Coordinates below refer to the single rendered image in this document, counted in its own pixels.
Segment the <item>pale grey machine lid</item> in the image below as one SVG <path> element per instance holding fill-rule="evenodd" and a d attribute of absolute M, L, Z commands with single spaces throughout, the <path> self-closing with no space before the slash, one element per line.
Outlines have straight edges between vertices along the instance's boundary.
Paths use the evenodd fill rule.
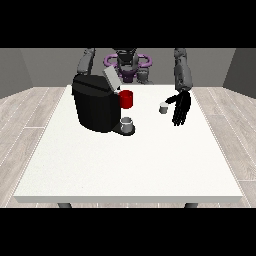
<path fill-rule="evenodd" d="M 116 91 L 120 87 L 121 81 L 120 81 L 114 67 L 109 66 L 109 67 L 105 68 L 103 70 L 103 74 L 104 74 L 105 78 L 107 79 L 111 89 L 113 91 Z"/>

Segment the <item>red pod holder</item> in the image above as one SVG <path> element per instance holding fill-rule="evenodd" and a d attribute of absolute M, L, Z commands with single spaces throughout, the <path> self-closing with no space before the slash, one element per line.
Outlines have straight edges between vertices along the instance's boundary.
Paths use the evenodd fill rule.
<path fill-rule="evenodd" d="M 133 106 L 133 92 L 130 90 L 122 90 L 119 93 L 120 107 L 123 109 L 129 109 Z"/>

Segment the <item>small grey cup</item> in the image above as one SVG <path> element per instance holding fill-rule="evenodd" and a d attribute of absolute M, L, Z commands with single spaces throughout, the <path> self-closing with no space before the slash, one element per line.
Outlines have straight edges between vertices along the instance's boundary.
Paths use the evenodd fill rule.
<path fill-rule="evenodd" d="M 121 124 L 121 131 L 124 133 L 129 133 L 133 129 L 133 121 L 130 117 L 123 117 L 120 120 L 120 124 Z"/>

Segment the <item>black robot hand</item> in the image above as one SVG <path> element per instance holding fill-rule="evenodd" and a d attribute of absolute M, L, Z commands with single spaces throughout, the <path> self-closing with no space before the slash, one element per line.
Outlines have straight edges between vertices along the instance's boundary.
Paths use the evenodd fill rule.
<path fill-rule="evenodd" d="M 169 97 L 166 100 L 167 104 L 175 104 L 174 114 L 172 122 L 175 126 L 183 125 L 186 120 L 187 113 L 190 110 L 191 106 L 191 96 L 190 92 L 182 90 L 178 95 Z"/>

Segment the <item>black coffee machine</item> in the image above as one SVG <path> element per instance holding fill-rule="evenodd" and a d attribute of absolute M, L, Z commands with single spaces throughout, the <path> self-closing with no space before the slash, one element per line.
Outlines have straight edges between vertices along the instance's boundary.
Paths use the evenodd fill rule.
<path fill-rule="evenodd" d="M 121 131 L 120 92 L 114 92 L 104 76 L 77 74 L 73 78 L 72 95 L 80 124 L 94 132 L 133 135 L 134 124 L 131 132 Z"/>

